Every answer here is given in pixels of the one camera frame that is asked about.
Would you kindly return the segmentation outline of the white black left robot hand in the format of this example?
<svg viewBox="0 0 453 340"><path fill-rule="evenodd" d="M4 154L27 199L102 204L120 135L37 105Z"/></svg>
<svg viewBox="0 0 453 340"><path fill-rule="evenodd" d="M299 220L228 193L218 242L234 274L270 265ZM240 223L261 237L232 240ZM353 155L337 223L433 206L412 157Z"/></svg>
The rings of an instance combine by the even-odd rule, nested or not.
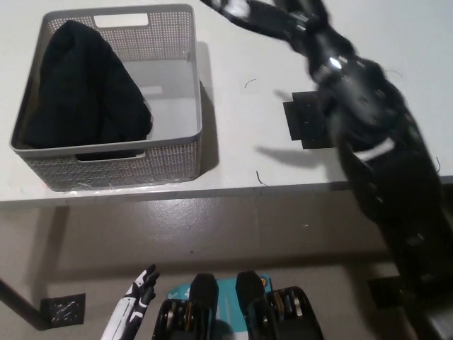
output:
<svg viewBox="0 0 453 340"><path fill-rule="evenodd" d="M101 340L134 339L142 324L149 303L155 298L154 286L159 278L156 265L142 271L118 301Z"/></svg>

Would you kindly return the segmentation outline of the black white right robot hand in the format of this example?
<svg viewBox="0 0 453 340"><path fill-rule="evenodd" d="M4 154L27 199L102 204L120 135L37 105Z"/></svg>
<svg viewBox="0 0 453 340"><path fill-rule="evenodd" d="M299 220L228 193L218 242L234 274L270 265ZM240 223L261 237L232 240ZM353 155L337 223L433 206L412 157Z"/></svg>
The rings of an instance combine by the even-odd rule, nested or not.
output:
<svg viewBox="0 0 453 340"><path fill-rule="evenodd" d="M317 83L331 77L350 77L357 72L352 43L329 21L322 1L302 1L295 12L262 1L204 1L234 25L290 44L305 56L309 74Z"/></svg>

